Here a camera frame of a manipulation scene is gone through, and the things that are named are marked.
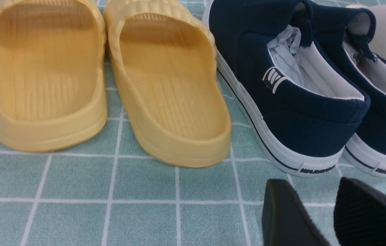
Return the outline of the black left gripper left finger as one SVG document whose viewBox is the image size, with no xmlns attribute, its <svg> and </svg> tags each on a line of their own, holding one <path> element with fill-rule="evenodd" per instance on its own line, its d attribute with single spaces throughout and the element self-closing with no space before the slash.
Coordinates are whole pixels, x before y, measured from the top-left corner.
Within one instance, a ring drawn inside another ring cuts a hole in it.
<svg viewBox="0 0 386 246">
<path fill-rule="evenodd" d="M 265 246 L 329 246 L 297 192 L 283 179 L 268 179 L 262 215 Z"/>
</svg>

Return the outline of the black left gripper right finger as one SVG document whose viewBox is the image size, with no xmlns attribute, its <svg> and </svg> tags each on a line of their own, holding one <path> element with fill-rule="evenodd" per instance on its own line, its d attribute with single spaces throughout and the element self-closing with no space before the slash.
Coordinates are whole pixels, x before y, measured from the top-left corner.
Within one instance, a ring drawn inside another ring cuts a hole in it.
<svg viewBox="0 0 386 246">
<path fill-rule="evenodd" d="M 386 195 L 358 179 L 342 177 L 333 224 L 342 246 L 386 246 Z"/>
</svg>

